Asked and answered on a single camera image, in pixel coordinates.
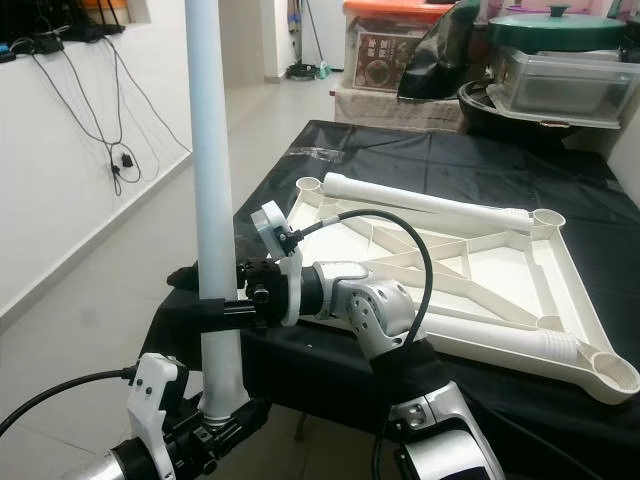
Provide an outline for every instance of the table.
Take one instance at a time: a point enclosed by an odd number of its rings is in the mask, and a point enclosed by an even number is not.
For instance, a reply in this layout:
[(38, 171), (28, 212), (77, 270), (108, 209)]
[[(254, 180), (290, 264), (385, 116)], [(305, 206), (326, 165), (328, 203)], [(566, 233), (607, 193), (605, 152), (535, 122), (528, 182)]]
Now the table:
[[(275, 200), (285, 214), (295, 181), (327, 172), (452, 200), (567, 219), (563, 237), (614, 349), (640, 368), (640, 211), (595, 154), (534, 154), (515, 145), (447, 132), (416, 133), (310, 122), (234, 217), (236, 256), (264, 256), (249, 215)], [(164, 306), (189, 298), (174, 291)], [(143, 351), (172, 354), (181, 342), (151, 327)], [(379, 403), (354, 337), (315, 324), (242, 332), (251, 395), (373, 432)], [(180, 358), (200, 368), (199, 351)], [(609, 406), (578, 387), (513, 370), (441, 356), (453, 378), (485, 404), (552, 441), (604, 478), (628, 478), (640, 456), (640, 398)], [(576, 479), (575, 470), (473, 408), (503, 467), (539, 478)]]

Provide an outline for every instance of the clear plastic container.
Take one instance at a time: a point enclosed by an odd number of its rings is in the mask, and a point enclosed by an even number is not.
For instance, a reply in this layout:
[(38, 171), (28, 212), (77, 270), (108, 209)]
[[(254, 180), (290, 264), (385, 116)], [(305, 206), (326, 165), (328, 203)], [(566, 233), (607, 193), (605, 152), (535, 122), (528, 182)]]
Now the clear plastic container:
[(487, 92), (500, 113), (535, 114), (574, 125), (609, 122), (609, 128), (617, 128), (620, 111), (640, 80), (637, 64), (550, 52), (527, 55), (514, 48), (502, 48), (492, 68), (494, 85)]
[(424, 0), (345, 0), (343, 86), (397, 91), (416, 46), (452, 6)]

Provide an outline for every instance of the tiled floor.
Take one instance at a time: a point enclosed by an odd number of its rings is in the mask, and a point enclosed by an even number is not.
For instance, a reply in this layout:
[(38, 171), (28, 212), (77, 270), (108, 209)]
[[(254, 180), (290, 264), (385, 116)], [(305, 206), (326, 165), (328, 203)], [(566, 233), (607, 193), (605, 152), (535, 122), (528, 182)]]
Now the tiled floor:
[[(333, 118), (328, 90), (335, 81), (228, 92), (234, 208), (308, 120)], [(0, 337), (1, 417), (60, 381), (135, 361), (169, 291), (166, 275), (196, 258), (192, 174), (188, 168), (173, 179)], [(122, 381), (97, 382), (32, 410), (0, 442), (0, 478), (57, 478), (117, 444), (128, 432), (126, 393)], [(368, 435), (311, 419), (305, 440), (295, 442), (297, 419), (297, 412), (274, 408), (213, 478), (369, 478)]]

